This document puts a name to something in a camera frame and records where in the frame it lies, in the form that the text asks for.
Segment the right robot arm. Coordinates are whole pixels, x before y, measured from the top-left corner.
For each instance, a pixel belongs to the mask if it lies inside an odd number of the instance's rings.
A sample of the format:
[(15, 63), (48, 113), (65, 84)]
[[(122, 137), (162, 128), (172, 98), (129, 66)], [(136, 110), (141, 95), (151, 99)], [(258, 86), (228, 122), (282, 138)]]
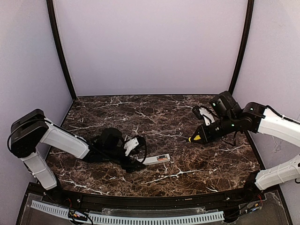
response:
[[(271, 106), (256, 102), (241, 108), (230, 92), (223, 91), (210, 102), (212, 109), (194, 106), (192, 111), (204, 124), (187, 139), (189, 143), (208, 144), (227, 134), (251, 131), (277, 137), (295, 146), (300, 145), (300, 123), (276, 112)], [(252, 172), (244, 188), (260, 192), (269, 187), (300, 178), (300, 157), (270, 169)]]

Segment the yellow handled screwdriver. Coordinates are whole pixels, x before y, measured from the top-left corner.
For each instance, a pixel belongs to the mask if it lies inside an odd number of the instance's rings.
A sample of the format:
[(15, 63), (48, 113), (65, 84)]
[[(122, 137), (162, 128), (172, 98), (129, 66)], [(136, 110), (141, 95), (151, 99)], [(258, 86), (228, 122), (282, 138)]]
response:
[(191, 139), (194, 139), (194, 140), (201, 140), (201, 137), (200, 137), (199, 135), (190, 136), (190, 137), (187, 138), (186, 141), (189, 142), (189, 143), (192, 143), (192, 142), (191, 142)]

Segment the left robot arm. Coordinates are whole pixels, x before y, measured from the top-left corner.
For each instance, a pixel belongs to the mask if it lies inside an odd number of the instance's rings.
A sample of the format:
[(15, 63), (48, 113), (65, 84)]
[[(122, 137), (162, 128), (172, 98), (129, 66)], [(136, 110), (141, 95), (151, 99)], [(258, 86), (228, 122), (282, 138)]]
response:
[(48, 120), (44, 112), (35, 109), (11, 125), (7, 138), (7, 148), (36, 177), (45, 190), (57, 188), (60, 183), (37, 150), (40, 143), (60, 149), (87, 163), (113, 162), (128, 173), (146, 167), (141, 161), (130, 156), (132, 151), (146, 149), (146, 141), (141, 136), (125, 140), (116, 128), (105, 128), (91, 140), (74, 135)]

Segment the white remote control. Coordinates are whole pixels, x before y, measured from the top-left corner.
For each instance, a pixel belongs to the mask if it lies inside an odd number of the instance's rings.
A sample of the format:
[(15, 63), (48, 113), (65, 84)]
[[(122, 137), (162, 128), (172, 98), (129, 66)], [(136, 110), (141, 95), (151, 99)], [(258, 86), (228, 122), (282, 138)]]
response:
[(147, 157), (144, 161), (141, 158), (141, 159), (138, 159), (138, 161), (144, 163), (145, 165), (155, 165), (155, 164), (166, 162), (166, 161), (157, 161), (157, 156)]

